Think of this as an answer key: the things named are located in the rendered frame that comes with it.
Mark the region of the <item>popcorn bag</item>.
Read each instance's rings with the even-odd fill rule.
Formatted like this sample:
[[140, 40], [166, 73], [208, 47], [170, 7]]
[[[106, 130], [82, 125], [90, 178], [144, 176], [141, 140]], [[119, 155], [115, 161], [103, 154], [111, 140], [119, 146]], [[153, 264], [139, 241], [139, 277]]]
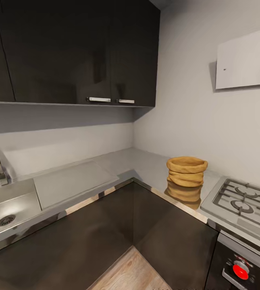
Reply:
[[204, 182], [208, 162], [196, 157], [175, 157], [167, 160], [167, 180], [184, 187], [198, 187]]

